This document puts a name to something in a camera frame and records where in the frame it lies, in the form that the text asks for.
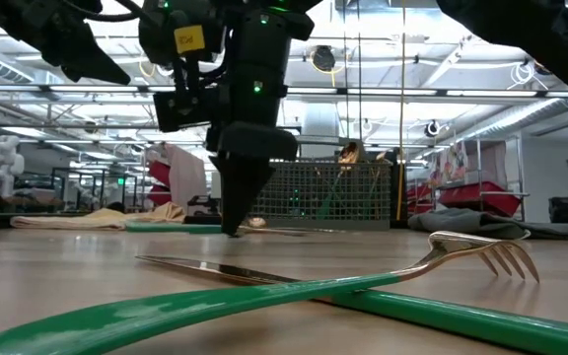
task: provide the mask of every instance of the green plastic strip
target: green plastic strip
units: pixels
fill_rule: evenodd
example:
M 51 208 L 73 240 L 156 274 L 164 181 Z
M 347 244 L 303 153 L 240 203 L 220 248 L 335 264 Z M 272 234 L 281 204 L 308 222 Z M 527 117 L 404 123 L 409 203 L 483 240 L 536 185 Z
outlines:
M 128 232 L 182 232 L 190 234 L 223 233 L 220 225 L 191 225 L 177 222 L 126 222 Z
M 379 291 L 335 295 L 332 303 L 537 354 L 568 354 L 568 322 Z
M 94 306 L 1 332 L 0 355 L 106 353 L 206 320 L 399 281 L 399 277 L 385 273 L 186 292 Z

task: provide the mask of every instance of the wall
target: wall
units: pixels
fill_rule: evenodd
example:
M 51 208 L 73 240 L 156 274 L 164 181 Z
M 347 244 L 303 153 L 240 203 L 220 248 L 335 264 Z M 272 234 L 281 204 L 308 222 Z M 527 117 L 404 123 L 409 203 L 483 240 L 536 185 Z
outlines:
M 568 196 L 568 141 L 523 138 L 528 222 L 549 222 L 549 198 Z

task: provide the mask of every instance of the towel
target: towel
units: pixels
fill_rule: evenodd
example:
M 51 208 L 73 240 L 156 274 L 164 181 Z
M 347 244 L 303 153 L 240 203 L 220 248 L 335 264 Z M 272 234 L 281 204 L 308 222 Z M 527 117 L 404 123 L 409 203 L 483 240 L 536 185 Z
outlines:
M 13 217 L 10 225 L 26 229 L 123 231 L 127 221 L 183 222 L 184 217 L 183 209 L 169 202 L 145 213 L 123 214 L 103 208 L 83 217 Z

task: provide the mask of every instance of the wooden table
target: wooden table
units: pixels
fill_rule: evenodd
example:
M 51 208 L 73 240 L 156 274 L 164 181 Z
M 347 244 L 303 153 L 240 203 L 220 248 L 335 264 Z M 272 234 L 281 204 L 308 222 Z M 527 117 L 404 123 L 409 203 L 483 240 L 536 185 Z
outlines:
M 568 242 L 527 245 L 541 284 L 495 278 L 477 257 L 384 290 L 568 321 Z M 314 279 L 401 268 L 428 251 L 408 231 L 302 238 L 121 232 L 0 231 L 0 331 L 100 303 L 230 287 L 137 260 L 165 254 Z M 408 323 L 311 302 L 216 319 L 120 349 L 124 354 L 506 354 Z

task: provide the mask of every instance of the black cable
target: black cable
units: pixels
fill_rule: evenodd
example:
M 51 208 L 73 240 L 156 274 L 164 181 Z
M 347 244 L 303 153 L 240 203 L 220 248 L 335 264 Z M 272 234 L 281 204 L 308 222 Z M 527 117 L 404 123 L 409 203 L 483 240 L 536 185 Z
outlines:
M 202 78 L 218 78 L 219 76 L 223 75 L 223 73 L 225 73 L 225 71 L 227 70 L 227 63 L 231 55 L 229 50 L 229 48 L 231 47 L 230 42 L 232 40 L 230 36 L 231 32 L 232 32 L 231 29 L 227 29 L 225 33 L 225 54 L 223 55 L 223 61 L 221 62 L 221 65 L 219 65 L 218 68 L 212 69 L 208 72 L 199 72 L 198 74 Z
M 139 20 L 148 24 L 153 28 L 160 28 L 160 24 L 157 23 L 149 14 L 147 14 L 139 5 L 135 4 L 131 0 L 115 0 L 121 6 L 125 7 L 126 9 L 130 10 L 130 12 L 139 18 Z
M 96 14 L 95 12 L 91 12 L 89 10 L 85 10 L 69 2 L 69 0 L 60 0 L 60 2 L 66 5 L 71 10 L 74 10 L 80 15 L 84 16 L 85 18 L 93 21 L 118 23 L 118 22 L 126 22 L 137 19 L 137 14 L 135 13 L 119 14 L 119 15 L 102 15 L 102 14 Z

